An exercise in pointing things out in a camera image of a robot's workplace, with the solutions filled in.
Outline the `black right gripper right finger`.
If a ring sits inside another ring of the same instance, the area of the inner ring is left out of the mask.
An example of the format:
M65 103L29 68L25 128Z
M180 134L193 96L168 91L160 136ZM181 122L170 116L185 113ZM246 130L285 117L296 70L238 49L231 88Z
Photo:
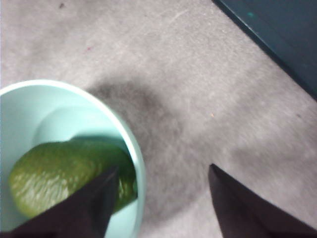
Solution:
M248 189L216 164L209 167L212 204L224 238L315 238L316 229Z

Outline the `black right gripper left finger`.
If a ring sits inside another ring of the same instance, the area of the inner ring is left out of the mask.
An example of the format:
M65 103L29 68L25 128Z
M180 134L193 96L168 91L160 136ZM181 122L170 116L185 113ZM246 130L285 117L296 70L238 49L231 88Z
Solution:
M44 213L2 238L103 238L114 211L118 167L110 167Z

